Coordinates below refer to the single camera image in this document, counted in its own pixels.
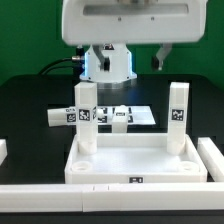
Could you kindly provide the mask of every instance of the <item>white platform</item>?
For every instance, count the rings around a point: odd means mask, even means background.
[[[97,144],[96,154],[83,155],[74,138],[65,168],[67,184],[129,183],[134,178],[140,183],[207,180],[207,170],[187,135],[180,156],[167,152],[167,134],[98,134]]]

